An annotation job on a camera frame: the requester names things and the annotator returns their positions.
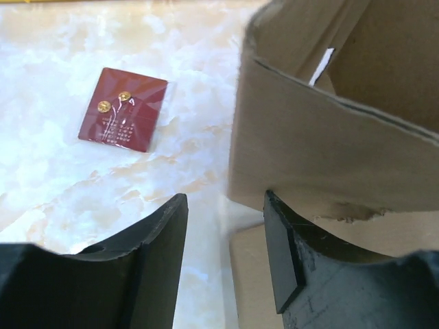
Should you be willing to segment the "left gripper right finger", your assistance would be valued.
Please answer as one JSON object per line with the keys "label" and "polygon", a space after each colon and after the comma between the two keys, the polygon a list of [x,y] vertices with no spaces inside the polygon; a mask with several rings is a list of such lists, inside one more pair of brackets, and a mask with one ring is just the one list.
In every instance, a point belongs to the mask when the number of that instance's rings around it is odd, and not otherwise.
{"label": "left gripper right finger", "polygon": [[275,307],[286,328],[437,328],[438,253],[348,243],[272,191],[263,218]]}

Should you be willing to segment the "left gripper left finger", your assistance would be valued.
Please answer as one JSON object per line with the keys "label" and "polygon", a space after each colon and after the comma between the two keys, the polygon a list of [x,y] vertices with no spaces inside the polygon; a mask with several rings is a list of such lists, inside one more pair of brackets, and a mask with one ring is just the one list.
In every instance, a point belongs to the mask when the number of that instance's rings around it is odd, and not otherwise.
{"label": "left gripper left finger", "polygon": [[1,245],[2,328],[171,328],[188,222],[179,193],[77,254]]}

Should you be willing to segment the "brown cardboard box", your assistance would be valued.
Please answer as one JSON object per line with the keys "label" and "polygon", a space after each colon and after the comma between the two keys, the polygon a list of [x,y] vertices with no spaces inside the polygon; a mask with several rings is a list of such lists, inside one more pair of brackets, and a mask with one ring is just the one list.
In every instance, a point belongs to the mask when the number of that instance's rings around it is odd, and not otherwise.
{"label": "brown cardboard box", "polygon": [[438,217],[437,1],[271,1],[254,14],[228,196],[263,211],[267,191],[316,225]]}

